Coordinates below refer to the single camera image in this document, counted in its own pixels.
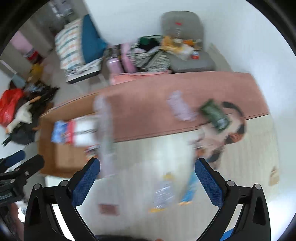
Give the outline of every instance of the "pink leather mat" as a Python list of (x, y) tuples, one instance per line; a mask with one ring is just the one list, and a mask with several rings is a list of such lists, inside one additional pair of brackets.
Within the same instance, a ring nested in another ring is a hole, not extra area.
[(193, 122), (174, 117), (166, 100), (175, 90), (183, 93), (183, 99), (193, 110), (213, 98), (233, 102), (241, 108), (245, 119), (268, 114), (250, 74), (193, 72), (147, 77), (99, 91), (108, 96), (112, 105), (115, 141), (185, 132), (206, 123), (201, 114)]

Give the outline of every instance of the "green package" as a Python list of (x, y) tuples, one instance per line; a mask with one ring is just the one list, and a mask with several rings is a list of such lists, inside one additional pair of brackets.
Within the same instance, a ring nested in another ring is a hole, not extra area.
[(203, 104), (200, 108), (200, 112), (213, 124), (219, 133), (227, 129), (230, 124), (230, 120), (226, 114), (213, 99), (209, 99)]

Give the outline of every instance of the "gray chair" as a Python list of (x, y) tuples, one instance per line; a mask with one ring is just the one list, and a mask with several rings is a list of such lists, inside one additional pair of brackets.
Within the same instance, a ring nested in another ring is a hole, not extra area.
[[(182, 24), (180, 32), (176, 30), (176, 22)], [(200, 39), (203, 42), (203, 26), (199, 17), (193, 12), (166, 12), (161, 17), (161, 26), (163, 35), (181, 39)], [(182, 60), (173, 54), (167, 53), (172, 71), (175, 73), (214, 71), (215, 63), (209, 54), (204, 50), (198, 52), (200, 55), (198, 60), (191, 58)]]

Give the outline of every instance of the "chair seat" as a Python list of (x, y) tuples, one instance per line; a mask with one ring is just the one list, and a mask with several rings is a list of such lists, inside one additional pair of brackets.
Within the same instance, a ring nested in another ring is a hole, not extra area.
[(177, 56), (167, 53), (170, 59), (170, 68), (174, 73), (214, 71), (215, 63), (209, 54), (203, 50), (198, 51), (200, 58), (183, 60)]

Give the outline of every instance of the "textured blue pad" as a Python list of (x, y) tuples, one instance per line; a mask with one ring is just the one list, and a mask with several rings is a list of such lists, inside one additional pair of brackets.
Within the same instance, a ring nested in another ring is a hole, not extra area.
[(211, 174), (207, 171), (200, 160), (195, 162), (195, 173), (207, 195), (209, 196), (212, 204), (221, 208), (224, 203), (222, 189), (217, 185)]
[(96, 160), (91, 164), (89, 169), (84, 174), (83, 178), (79, 181), (79, 183), (76, 185), (75, 189), (72, 192), (72, 205), (74, 207), (77, 207), (83, 204), (99, 172), (100, 172), (100, 162), (96, 158)]
[(12, 167), (13, 165), (15, 165), (16, 163), (20, 162), (21, 160), (25, 159), (26, 154), (23, 150), (20, 150), (14, 154), (12, 154), (11, 156), (7, 157), (4, 165), (6, 167)]

